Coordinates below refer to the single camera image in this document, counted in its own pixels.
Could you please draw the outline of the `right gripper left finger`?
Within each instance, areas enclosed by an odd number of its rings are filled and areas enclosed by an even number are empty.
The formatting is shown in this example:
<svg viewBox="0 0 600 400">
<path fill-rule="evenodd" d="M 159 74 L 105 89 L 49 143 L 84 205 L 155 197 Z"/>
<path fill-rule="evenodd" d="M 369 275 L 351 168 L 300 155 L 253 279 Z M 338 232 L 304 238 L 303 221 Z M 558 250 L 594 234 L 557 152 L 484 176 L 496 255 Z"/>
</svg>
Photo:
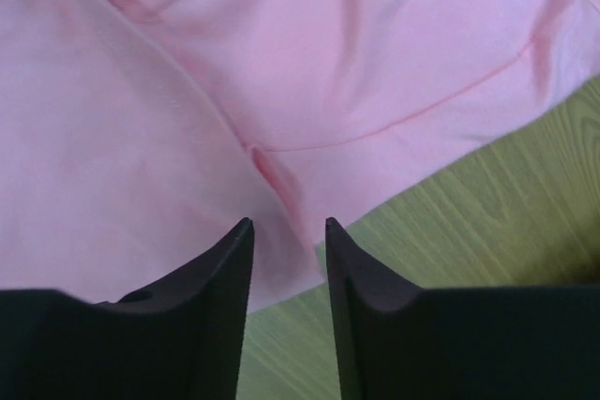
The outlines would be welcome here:
<svg viewBox="0 0 600 400">
<path fill-rule="evenodd" d="M 196 259 L 115 303 L 1 294 L 5 399 L 233 399 L 252 273 L 241 220 Z"/>
</svg>

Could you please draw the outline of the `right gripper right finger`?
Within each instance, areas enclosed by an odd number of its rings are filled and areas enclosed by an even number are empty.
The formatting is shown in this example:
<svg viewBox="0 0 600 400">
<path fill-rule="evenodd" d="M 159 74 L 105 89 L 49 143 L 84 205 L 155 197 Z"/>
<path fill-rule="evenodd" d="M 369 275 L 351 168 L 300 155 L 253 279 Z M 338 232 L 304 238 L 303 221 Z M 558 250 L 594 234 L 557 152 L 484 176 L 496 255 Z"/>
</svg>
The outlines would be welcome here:
<svg viewBox="0 0 600 400">
<path fill-rule="evenodd" d="M 596 285 L 425 289 L 335 220 L 327 280 L 345 399 L 595 399 Z"/>
</svg>

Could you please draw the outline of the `pink t shirt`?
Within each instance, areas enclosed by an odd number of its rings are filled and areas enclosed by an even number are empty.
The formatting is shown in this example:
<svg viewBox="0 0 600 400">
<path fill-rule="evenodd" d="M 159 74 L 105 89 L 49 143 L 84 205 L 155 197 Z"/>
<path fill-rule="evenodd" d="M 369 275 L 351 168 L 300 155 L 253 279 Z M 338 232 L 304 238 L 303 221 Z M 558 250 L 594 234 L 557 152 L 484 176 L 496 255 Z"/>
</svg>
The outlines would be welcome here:
<svg viewBox="0 0 600 400">
<path fill-rule="evenodd" d="M 599 0 L 1 0 L 1 285 L 115 301 L 243 217 L 249 307 L 599 72 Z"/>
</svg>

